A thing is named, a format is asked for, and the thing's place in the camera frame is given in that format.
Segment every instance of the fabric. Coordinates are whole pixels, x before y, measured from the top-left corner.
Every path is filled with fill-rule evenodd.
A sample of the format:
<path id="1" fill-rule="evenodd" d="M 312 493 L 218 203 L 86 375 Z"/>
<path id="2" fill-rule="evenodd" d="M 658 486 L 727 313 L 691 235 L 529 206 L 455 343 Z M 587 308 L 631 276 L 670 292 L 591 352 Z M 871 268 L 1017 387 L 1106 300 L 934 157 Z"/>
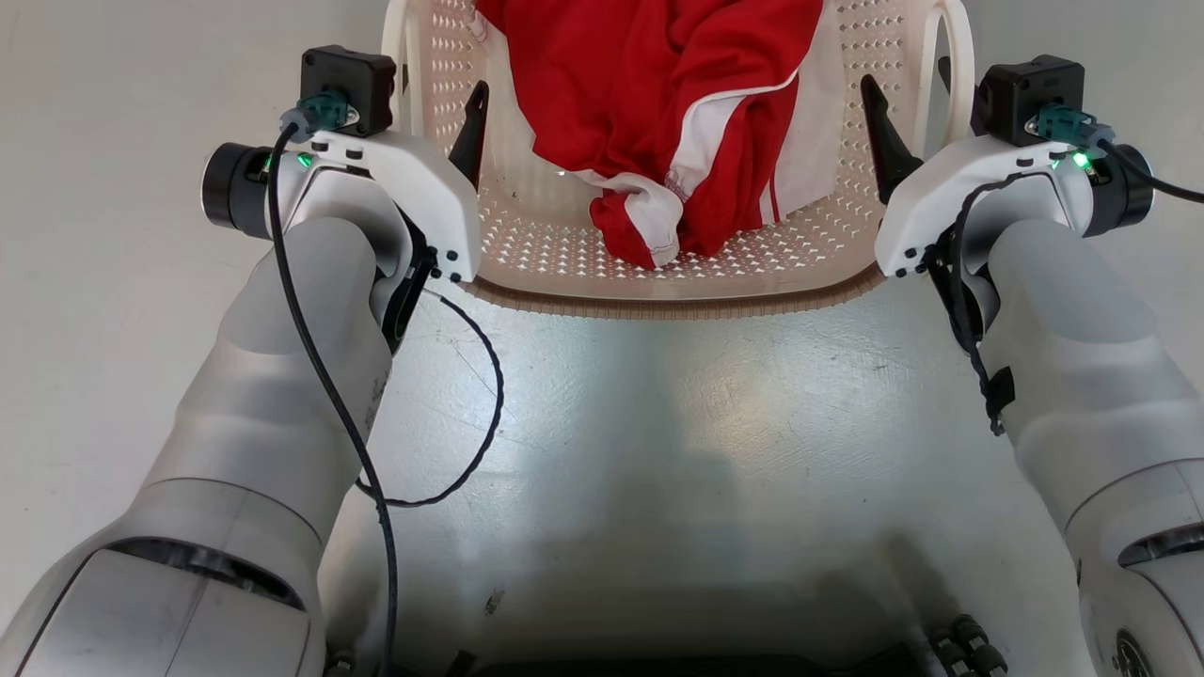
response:
<path id="1" fill-rule="evenodd" d="M 832 192 L 844 83 L 834 27 L 816 37 L 824 0 L 478 0 L 477 10 L 508 39 L 535 153 L 602 189 L 590 214 L 614 255 L 649 269 L 683 249 L 714 255 L 738 230 Z M 808 58 L 813 39 L 834 58 Z M 818 76 L 801 83 L 804 66 Z"/>

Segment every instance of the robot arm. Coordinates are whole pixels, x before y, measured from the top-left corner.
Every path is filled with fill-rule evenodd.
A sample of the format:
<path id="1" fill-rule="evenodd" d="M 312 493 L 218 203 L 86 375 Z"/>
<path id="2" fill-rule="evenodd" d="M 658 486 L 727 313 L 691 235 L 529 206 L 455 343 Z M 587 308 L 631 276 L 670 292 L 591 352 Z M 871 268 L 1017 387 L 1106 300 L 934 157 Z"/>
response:
<path id="1" fill-rule="evenodd" d="M 470 102 L 449 160 L 384 129 L 391 61 L 341 48 L 307 57 L 307 86 L 349 92 L 365 126 L 319 133 L 313 154 L 289 153 L 276 167 L 289 270 L 366 438 L 423 284 L 444 271 L 471 281 L 479 266 L 473 184 L 488 89 Z M 356 69 L 388 77 L 358 80 Z M 332 80 L 309 82 L 311 70 Z M 268 157 L 237 145 L 214 153 L 202 190 L 211 220 L 268 237 Z M 359 472 L 268 253 L 223 319 L 132 505 L 37 583 L 0 637 L 0 675 L 321 675 L 317 571 Z"/>
<path id="2" fill-rule="evenodd" d="M 1061 86 L 1014 87 L 1029 78 Z M 896 181 L 879 265 L 932 272 L 980 357 L 988 412 L 1073 558 L 1097 672 L 1204 677 L 1204 406 L 1153 313 L 1084 240 L 1140 222 L 1152 192 L 1114 158 L 1025 133 L 1044 101 L 1076 90 L 1081 106 L 1081 66 L 996 66 L 982 88 L 1011 113 L 922 166 L 901 158 L 885 113 L 872 120 L 879 177 Z"/>

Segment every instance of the black cable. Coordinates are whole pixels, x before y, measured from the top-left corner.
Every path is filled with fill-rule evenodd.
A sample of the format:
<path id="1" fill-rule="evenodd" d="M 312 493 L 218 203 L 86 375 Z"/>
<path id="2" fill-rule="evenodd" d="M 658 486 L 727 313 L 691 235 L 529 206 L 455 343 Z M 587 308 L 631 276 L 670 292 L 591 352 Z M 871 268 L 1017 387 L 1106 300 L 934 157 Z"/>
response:
<path id="1" fill-rule="evenodd" d="M 1188 190 L 1186 188 L 1180 188 L 1173 183 L 1167 183 L 1161 178 L 1155 178 L 1150 176 L 1145 169 L 1134 163 L 1128 155 L 1121 153 L 1116 146 L 1112 146 L 1109 141 L 1099 141 L 1098 146 L 1116 161 L 1121 164 L 1122 167 L 1129 171 L 1129 173 L 1135 175 L 1141 181 L 1149 183 L 1156 190 L 1161 190 L 1171 198 L 1179 198 L 1180 200 L 1187 200 L 1188 202 L 1199 202 L 1204 205 L 1204 193 L 1197 193 L 1196 190 Z"/>
<path id="2" fill-rule="evenodd" d="M 488 452 L 489 447 L 494 443 L 494 434 L 497 432 L 497 426 L 502 422 L 502 405 L 506 402 L 506 393 L 504 393 L 506 379 L 502 376 L 502 363 L 501 360 L 497 359 L 497 352 L 494 351 L 494 343 L 489 340 L 489 336 L 485 335 L 484 330 L 480 329 L 480 325 L 477 324 L 477 322 L 473 320 L 471 317 L 468 317 L 468 313 L 466 313 L 464 308 L 453 304 L 445 296 L 438 294 L 436 294 L 436 296 L 439 298 L 439 302 L 452 308 L 458 316 L 460 316 L 461 319 L 465 320 L 465 323 L 468 324 L 470 328 L 472 328 L 473 331 L 477 332 L 477 337 L 480 338 L 480 342 L 485 346 L 485 351 L 489 353 L 489 361 L 492 363 L 494 365 L 494 377 L 497 379 L 497 401 L 494 404 L 494 419 L 489 422 L 489 429 L 485 431 L 485 438 L 484 441 L 482 441 L 480 448 L 477 449 L 477 455 L 472 458 L 472 461 L 468 463 L 468 467 L 465 469 L 465 471 L 460 475 L 460 477 L 456 478 L 455 482 L 453 482 L 447 489 L 444 489 L 437 496 L 431 496 L 430 499 L 423 499 L 420 501 L 385 499 L 385 504 L 391 507 L 432 506 L 442 501 L 443 499 L 450 496 L 452 494 L 456 493 L 458 490 L 460 490 L 460 488 L 464 487 L 464 484 L 468 481 L 468 478 L 472 477 L 472 473 L 476 472 L 477 466 L 480 465 L 482 459 L 485 458 L 485 452 Z M 359 479 L 355 481 L 355 485 L 359 487 L 360 490 L 364 491 L 365 494 L 371 495 L 370 485 L 365 485 Z"/>
<path id="3" fill-rule="evenodd" d="M 1014 173 L 1003 181 L 986 183 L 975 188 L 966 196 L 966 200 L 962 202 L 962 211 L 957 213 L 957 220 L 954 222 L 950 229 L 949 259 L 954 270 L 949 283 L 949 294 L 952 301 L 954 326 L 957 334 L 957 342 L 970 355 L 970 366 L 974 367 L 974 373 L 979 377 L 979 392 L 982 393 L 984 398 L 987 398 L 988 402 L 991 377 L 986 373 L 986 365 L 982 364 L 982 355 L 979 353 L 978 343 L 974 341 L 974 332 L 970 330 L 969 306 L 966 300 L 966 290 L 962 288 L 962 269 L 964 267 L 962 261 L 962 240 L 966 236 L 966 222 L 969 220 L 970 210 L 974 208 L 974 204 L 979 196 L 995 190 L 1003 190 L 1026 176 L 1032 175 Z M 996 436 L 1003 435 L 1003 422 L 995 413 L 987 413 L 991 417 L 991 432 L 995 432 Z"/>
<path id="4" fill-rule="evenodd" d="M 368 449 L 364 443 L 364 437 L 360 436 L 360 430 L 355 426 L 355 420 L 352 418 L 352 413 L 347 411 L 347 405 L 343 404 L 343 398 L 340 396 L 338 389 L 335 387 L 335 382 L 330 378 L 330 372 L 326 371 L 326 365 L 321 361 L 321 357 L 318 354 L 318 347 L 314 345 L 313 336 L 309 335 L 309 328 L 305 322 L 305 317 L 301 314 L 301 304 L 297 301 L 297 292 L 293 285 L 293 273 L 289 270 L 289 258 L 284 251 L 284 228 L 281 225 L 279 166 L 281 155 L 284 154 L 284 147 L 296 131 L 297 125 L 294 123 L 289 124 L 284 131 L 281 133 L 281 137 L 277 139 L 276 146 L 272 147 L 272 165 L 267 176 L 267 212 L 271 220 L 273 249 L 276 251 L 276 265 L 281 271 L 281 287 L 284 288 L 284 300 L 289 305 L 289 312 L 293 313 L 293 324 L 297 328 L 297 335 L 301 337 L 301 345 L 305 347 L 306 354 L 309 355 L 313 370 L 318 372 L 318 379 L 321 381 L 321 387 L 326 390 L 326 395 L 330 396 L 330 404 L 335 406 L 338 418 L 343 422 L 343 426 L 347 429 L 347 436 L 352 438 L 352 446 L 355 447 L 355 453 L 360 457 L 360 464 L 364 466 L 364 472 L 368 476 L 368 484 L 364 489 L 376 502 L 377 516 L 380 520 L 380 530 L 384 535 L 384 558 L 385 567 L 388 570 L 386 576 L 389 578 L 385 637 L 384 647 L 380 649 L 380 675 L 383 677 L 388 677 L 393 664 L 393 638 L 397 630 L 397 551 L 394 544 L 393 522 L 389 519 L 389 507 L 385 505 L 384 494 L 380 490 L 380 479 L 377 477 L 376 467 L 372 466 L 372 458 L 368 457 Z"/>

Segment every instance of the white stripe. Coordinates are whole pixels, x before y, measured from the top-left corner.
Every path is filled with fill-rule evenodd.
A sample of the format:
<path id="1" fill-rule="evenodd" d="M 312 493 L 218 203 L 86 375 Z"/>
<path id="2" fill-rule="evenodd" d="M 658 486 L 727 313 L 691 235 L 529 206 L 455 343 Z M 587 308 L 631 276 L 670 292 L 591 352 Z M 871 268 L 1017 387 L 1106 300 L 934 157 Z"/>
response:
<path id="1" fill-rule="evenodd" d="M 836 190 L 845 87 L 836 5 L 827 0 L 811 48 L 798 67 L 795 117 L 772 179 L 778 189 L 778 213 L 784 219 Z M 773 223 L 768 186 L 761 195 L 761 218 Z"/>
<path id="2" fill-rule="evenodd" d="M 590 186 L 627 194 L 624 210 L 653 254 L 653 265 L 660 267 L 677 258 L 681 251 L 677 226 L 684 210 L 672 190 L 638 173 L 624 172 L 614 178 L 604 178 L 592 170 L 573 173 Z"/>
<path id="3" fill-rule="evenodd" d="M 716 92 L 694 102 L 681 120 L 681 140 L 678 142 L 673 161 L 669 164 L 665 183 L 675 189 L 683 200 L 689 200 L 694 192 L 710 176 L 715 157 L 724 142 L 727 123 L 740 102 L 749 96 L 777 92 L 791 82 L 798 71 L 790 73 L 786 82 L 768 87 Z"/>

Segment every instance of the concrete floor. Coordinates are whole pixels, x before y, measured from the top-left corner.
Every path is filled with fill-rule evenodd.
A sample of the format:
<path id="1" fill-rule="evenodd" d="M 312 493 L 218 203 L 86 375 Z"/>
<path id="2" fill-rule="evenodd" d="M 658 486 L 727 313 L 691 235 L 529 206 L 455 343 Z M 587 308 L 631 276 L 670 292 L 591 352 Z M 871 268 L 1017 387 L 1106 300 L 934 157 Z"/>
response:
<path id="1" fill-rule="evenodd" d="M 0 1 L 0 623 L 128 506 L 266 251 L 205 223 L 208 152 L 270 140 L 301 52 L 374 51 L 384 4 Z M 1088 107 L 1191 182 L 1204 125 L 1184 78 L 1204 7 L 1110 5 L 1115 24 L 1092 19 L 1094 0 L 972 5 L 980 71 L 1041 52 L 1082 60 Z M 1140 54 L 1108 40 L 1120 27 Z M 1198 385 L 1202 213 L 1163 200 L 1150 224 L 1099 242 Z M 407 666 L 438 673 L 458 648 L 838 665 L 968 611 L 1013 673 L 1091 673 L 1068 557 L 987 431 L 923 281 L 685 324 L 448 293 L 492 336 L 507 405 L 473 482 L 396 517 Z M 424 301 L 371 442 L 391 494 L 433 493 L 467 461 L 491 412 L 488 369 L 460 320 Z M 353 494 L 323 570 L 338 643 L 379 635 L 380 547 Z"/>

